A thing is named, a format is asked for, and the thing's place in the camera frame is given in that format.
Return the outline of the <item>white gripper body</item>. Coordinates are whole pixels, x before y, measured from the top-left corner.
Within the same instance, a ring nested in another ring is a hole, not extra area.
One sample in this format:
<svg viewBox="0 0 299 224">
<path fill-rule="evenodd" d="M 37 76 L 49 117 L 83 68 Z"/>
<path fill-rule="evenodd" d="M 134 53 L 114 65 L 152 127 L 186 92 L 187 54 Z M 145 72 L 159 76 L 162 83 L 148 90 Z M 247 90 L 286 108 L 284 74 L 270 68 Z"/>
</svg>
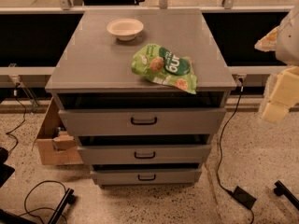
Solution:
<svg viewBox="0 0 299 224">
<path fill-rule="evenodd" d="M 299 103 L 299 67 L 292 66 L 278 74 L 275 88 L 270 95 L 274 105 L 291 108 Z"/>
</svg>

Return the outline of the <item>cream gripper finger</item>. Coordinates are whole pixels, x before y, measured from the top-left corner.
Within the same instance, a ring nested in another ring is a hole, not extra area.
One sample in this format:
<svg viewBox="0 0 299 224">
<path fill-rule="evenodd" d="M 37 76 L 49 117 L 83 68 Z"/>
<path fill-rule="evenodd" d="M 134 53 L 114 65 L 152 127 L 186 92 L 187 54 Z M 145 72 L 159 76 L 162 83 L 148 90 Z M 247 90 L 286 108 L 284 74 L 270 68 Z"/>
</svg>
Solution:
<svg viewBox="0 0 299 224">
<path fill-rule="evenodd" d="M 280 104 L 267 103 L 261 114 L 261 118 L 271 123 L 281 122 L 289 113 L 289 108 Z"/>
</svg>

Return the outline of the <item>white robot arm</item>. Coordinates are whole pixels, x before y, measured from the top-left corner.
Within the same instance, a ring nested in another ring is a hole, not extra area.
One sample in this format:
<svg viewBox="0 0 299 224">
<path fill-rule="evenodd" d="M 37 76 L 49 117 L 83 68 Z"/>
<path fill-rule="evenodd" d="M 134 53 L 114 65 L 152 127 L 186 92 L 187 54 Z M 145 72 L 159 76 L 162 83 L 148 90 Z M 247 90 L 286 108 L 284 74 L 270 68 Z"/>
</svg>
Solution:
<svg viewBox="0 0 299 224">
<path fill-rule="evenodd" d="M 299 4 L 287 14 L 280 25 L 257 41 L 254 48 L 274 51 L 287 67 L 268 78 L 261 119 L 279 123 L 299 103 Z"/>
</svg>

